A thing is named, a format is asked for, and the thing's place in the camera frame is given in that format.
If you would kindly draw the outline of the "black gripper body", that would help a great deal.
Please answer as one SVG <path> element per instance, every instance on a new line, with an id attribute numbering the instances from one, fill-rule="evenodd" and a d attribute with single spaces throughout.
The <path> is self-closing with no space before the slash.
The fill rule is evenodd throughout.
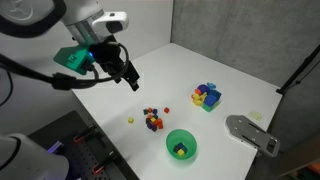
<path id="1" fill-rule="evenodd" d="M 96 63 L 110 75 L 104 82 L 123 77 L 128 69 L 130 60 L 128 50 L 119 42 L 103 42 L 89 47 Z"/>

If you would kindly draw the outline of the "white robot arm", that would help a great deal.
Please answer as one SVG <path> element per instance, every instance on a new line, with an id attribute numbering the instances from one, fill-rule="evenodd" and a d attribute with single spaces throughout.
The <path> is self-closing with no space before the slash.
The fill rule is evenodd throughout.
<path id="1" fill-rule="evenodd" d="M 139 75 L 131 61 L 121 53 L 126 47 L 114 35 L 128 27 L 128 15 L 123 11 L 106 12 L 97 0 L 0 0 L 0 31 L 17 38 L 34 38 L 46 33 L 55 24 L 63 23 L 74 40 L 73 47 L 58 51 L 54 61 L 85 75 L 95 72 L 95 64 L 109 74 L 92 79 L 55 73 L 44 75 L 11 58 L 1 57 L 1 68 L 9 75 L 46 82 L 56 90 L 87 89 L 99 83 L 126 80 L 133 90 L 139 85 Z M 46 150 L 24 134 L 0 137 L 0 180 L 66 180 L 71 173 L 70 160 Z"/>

